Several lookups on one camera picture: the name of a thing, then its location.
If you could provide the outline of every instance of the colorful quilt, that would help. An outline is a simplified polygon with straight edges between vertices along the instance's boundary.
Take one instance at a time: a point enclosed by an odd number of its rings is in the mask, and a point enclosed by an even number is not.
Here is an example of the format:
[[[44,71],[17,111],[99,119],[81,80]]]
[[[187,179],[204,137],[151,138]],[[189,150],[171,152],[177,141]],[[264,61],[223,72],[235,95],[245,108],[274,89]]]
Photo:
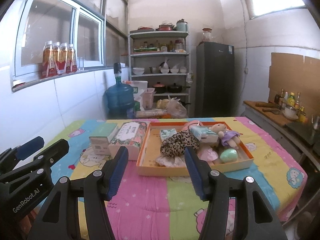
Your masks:
[[[245,117],[198,118],[201,121],[224,121],[241,133],[241,140],[255,158],[250,168],[226,172],[230,178],[255,178],[276,210],[281,221],[292,214],[307,181],[307,175],[297,162],[264,130]],[[56,183],[62,176],[71,179],[86,177],[101,168],[110,158],[95,155],[90,134],[101,122],[128,120],[82,120],[73,122],[47,145],[63,138],[69,142],[69,153],[52,167]],[[152,120],[168,122],[170,119]],[[89,239],[84,203],[79,199],[79,219],[82,238]],[[196,196],[189,177],[144,177],[136,172],[136,163],[127,165],[118,194],[106,202],[107,212],[116,239],[198,239],[208,203]],[[227,238],[231,237],[235,200],[229,200]]]

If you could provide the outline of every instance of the black pot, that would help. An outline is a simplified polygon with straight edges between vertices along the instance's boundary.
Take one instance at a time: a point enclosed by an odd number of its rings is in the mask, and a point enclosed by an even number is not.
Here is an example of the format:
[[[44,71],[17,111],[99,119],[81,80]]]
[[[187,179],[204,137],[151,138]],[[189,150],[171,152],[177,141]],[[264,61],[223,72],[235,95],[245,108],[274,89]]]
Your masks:
[[[167,86],[169,93],[181,93],[182,89],[186,89],[186,88],[190,88],[190,87],[183,87],[181,85],[177,85],[176,83],[174,83],[171,86]]]
[[[156,94],[163,94],[166,92],[165,85],[161,84],[160,82],[157,82],[155,85],[152,86],[155,89]]]

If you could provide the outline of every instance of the wooden board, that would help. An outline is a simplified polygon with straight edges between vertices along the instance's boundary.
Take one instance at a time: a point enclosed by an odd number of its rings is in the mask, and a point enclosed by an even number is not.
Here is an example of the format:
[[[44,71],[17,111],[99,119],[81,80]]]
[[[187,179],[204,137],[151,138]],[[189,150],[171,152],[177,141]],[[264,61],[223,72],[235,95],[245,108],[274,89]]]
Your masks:
[[[260,114],[263,114],[265,117],[267,117],[271,121],[275,122],[279,126],[284,126],[287,123],[292,122],[292,121],[286,119],[283,114],[273,114],[271,112],[263,112],[262,109],[264,109],[266,107],[256,106],[255,101],[244,101],[243,103],[246,104],[247,106],[250,106],[254,110],[258,111]]]
[[[290,94],[301,92],[301,106],[307,117],[320,113],[320,60],[303,55],[271,53],[269,101],[281,89]]]

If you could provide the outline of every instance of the teddy bear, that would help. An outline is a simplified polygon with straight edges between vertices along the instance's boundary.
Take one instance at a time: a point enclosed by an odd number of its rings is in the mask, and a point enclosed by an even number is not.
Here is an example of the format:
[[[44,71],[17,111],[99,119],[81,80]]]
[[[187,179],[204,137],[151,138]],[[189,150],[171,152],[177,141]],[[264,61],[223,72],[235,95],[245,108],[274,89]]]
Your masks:
[[[217,123],[209,129],[218,134],[223,146],[238,148],[238,144],[241,142],[240,133],[229,130],[223,123]]]

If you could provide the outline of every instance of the refrigerator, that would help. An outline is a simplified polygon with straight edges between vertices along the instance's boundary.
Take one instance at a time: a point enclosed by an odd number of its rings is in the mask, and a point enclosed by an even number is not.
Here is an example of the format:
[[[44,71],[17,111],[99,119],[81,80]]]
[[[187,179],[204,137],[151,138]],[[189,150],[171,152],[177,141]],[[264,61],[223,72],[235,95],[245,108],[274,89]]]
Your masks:
[[[203,42],[196,47],[195,117],[232,116],[235,101],[233,46]]]

